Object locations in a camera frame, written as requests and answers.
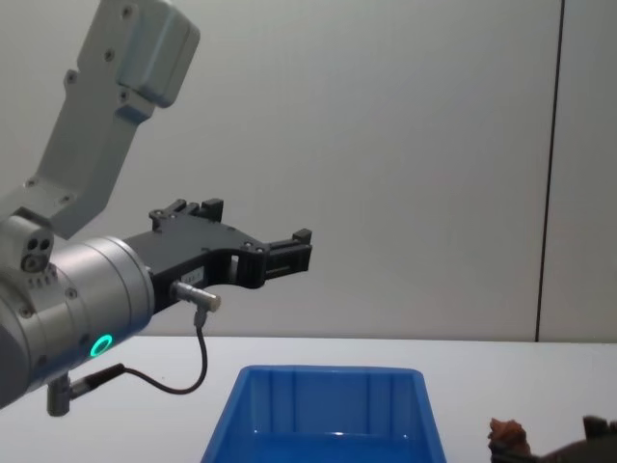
black object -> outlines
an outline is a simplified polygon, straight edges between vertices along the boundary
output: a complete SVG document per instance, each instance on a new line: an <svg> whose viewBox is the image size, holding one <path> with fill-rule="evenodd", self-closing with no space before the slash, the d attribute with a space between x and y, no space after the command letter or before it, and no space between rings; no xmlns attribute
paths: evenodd
<svg viewBox="0 0 617 463"><path fill-rule="evenodd" d="M196 328L196 332L197 332L197 340L200 343L200 351L201 351L201 373L200 373L200 377L198 378L198 380L195 382L193 386L186 388L186 389L170 388L169 386L165 386L164 384L159 383L158 381L149 377L148 375L141 373L137 369L127 368L124 366L124 364L115 364L112 367L102 369L101 371L90 374L83 378L83 381L89 387L88 392L90 393L96 388L98 388L99 386L102 386L103 384L116 379L120 375L127 373L127 374L132 374L133 376L137 376L140 379L143 379L144 381L149 383L151 386L154 386L156 389L160 389L161 391L167 394L188 395L190 393L193 393L194 391L200 388L201 384L203 384L205 375L208 372L208 353L205 348L205 340L203 340L202 328L198 326Z"/></svg>
<svg viewBox="0 0 617 463"><path fill-rule="evenodd" d="M586 440L576 442L546 456L524 456L509 451L501 443L491 443L492 463L614 463L617 461L617 422L597 417L583 419Z"/></svg>
<svg viewBox="0 0 617 463"><path fill-rule="evenodd" d="M200 351L201 351L201 373L200 373L200 377L198 378L198 380L190 388L186 388L186 389L170 388L169 386L165 386L164 384L159 383L155 379L150 378L146 374L141 373L137 369L125 368L124 365L122 365L122 367L124 368L124 373L137 376L138 378L143 379L144 381L149 383L151 386L154 386L156 389L160 389L161 391L167 394L187 395L187 394L193 393L194 391L200 388L201 384L203 384L203 380L205 379L205 375L208 373L208 352L205 348L205 341L203 340L203 332L201 331L201 328L197 328L196 331L197 331L197 340L200 343Z"/></svg>
<svg viewBox="0 0 617 463"><path fill-rule="evenodd" d="M266 280L309 270L311 231L263 243L221 223L223 201L201 204L177 200L149 214L152 231L126 243L150 269L158 313L178 302L170 286L182 281L197 288L235 285L258 288Z"/></svg>

blue container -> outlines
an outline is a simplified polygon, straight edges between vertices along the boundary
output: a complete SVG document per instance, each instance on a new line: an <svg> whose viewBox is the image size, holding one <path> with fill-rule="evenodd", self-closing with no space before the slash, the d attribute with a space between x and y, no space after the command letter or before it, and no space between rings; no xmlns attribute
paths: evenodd
<svg viewBox="0 0 617 463"><path fill-rule="evenodd" d="M202 460L347 462L445 462L420 372L244 368Z"/></svg>

screw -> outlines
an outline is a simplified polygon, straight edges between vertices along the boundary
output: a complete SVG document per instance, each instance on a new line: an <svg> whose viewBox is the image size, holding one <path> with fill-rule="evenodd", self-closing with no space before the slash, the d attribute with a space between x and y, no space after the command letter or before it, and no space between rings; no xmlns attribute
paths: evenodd
<svg viewBox="0 0 617 463"><path fill-rule="evenodd" d="M23 309L19 311L19 314L23 316L24 318L30 318L32 316L32 311L28 309L27 307L24 307Z"/></svg>
<svg viewBox="0 0 617 463"><path fill-rule="evenodd" d="M77 82L77 72L75 72L74 70L70 70L67 73L67 83L74 84L75 82Z"/></svg>
<svg viewBox="0 0 617 463"><path fill-rule="evenodd" d="M122 8L122 15L121 18L122 19L127 19L128 17L130 17L133 14L133 9L127 5L124 8Z"/></svg>
<svg viewBox="0 0 617 463"><path fill-rule="evenodd" d="M107 63L110 63L114 60L115 55L116 53L114 52L113 48L107 48L107 50L105 50L105 53L103 54L103 58Z"/></svg>
<svg viewBox="0 0 617 463"><path fill-rule="evenodd" d="M65 291L65 296L68 299L75 299L77 297L77 289L75 289L74 287L70 287Z"/></svg>
<svg viewBox="0 0 617 463"><path fill-rule="evenodd" d="M28 273L35 273L37 271L42 270L43 262L37 257L28 255L24 258L23 262L21 262L21 268L24 269Z"/></svg>

